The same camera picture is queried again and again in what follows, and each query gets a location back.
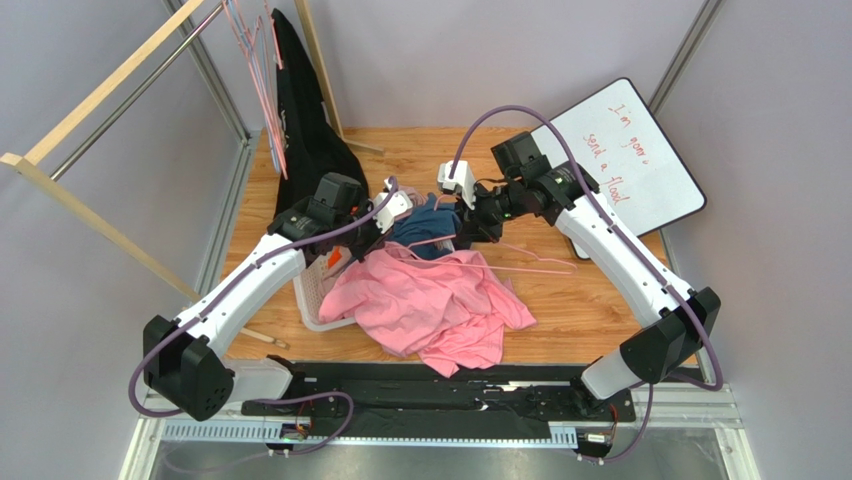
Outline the pink t-shirt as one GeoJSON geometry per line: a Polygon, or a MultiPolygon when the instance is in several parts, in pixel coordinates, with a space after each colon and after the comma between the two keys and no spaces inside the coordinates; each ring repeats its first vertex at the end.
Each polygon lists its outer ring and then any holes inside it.
{"type": "Polygon", "coordinates": [[[458,250],[425,260],[390,243],[347,267],[325,294],[322,324],[352,318],[387,353],[418,355],[449,378],[503,359],[506,330],[537,321],[483,255],[458,250]]]}

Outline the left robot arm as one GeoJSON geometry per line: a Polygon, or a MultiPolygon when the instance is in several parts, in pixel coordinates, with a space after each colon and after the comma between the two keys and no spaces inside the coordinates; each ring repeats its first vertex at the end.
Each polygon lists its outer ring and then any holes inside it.
{"type": "Polygon", "coordinates": [[[313,195],[277,214],[248,257],[200,301],[143,330],[143,359],[131,374],[130,403],[138,413],[164,418],[185,413],[205,421],[225,405],[281,399],[293,375],[281,360],[227,361],[236,335],[283,286],[334,247],[363,256],[393,225],[395,177],[369,198],[363,184],[324,175],[313,195]]]}

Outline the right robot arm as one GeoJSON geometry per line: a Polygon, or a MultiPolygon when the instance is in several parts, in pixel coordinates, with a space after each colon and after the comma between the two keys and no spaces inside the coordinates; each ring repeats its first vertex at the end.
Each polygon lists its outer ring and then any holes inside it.
{"type": "Polygon", "coordinates": [[[581,402],[594,407],[640,382],[657,384],[704,347],[721,301],[668,270],[630,232],[580,166],[554,166],[529,133],[493,147],[502,184],[487,189],[464,161],[441,167],[438,184],[460,195],[460,238],[496,242],[505,222],[542,217],[583,250],[625,298],[639,331],[591,363],[572,383],[581,402]]]}

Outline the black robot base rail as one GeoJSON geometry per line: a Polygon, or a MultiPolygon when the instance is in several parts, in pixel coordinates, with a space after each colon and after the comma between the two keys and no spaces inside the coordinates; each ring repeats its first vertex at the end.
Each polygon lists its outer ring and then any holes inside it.
{"type": "Polygon", "coordinates": [[[577,365],[498,365],[461,369],[445,378],[424,364],[301,362],[285,398],[319,394],[295,406],[246,402],[246,416],[291,417],[313,434],[345,425],[348,437],[538,440],[552,422],[577,422],[608,430],[636,421],[626,390],[595,410],[573,393],[577,365]]]}

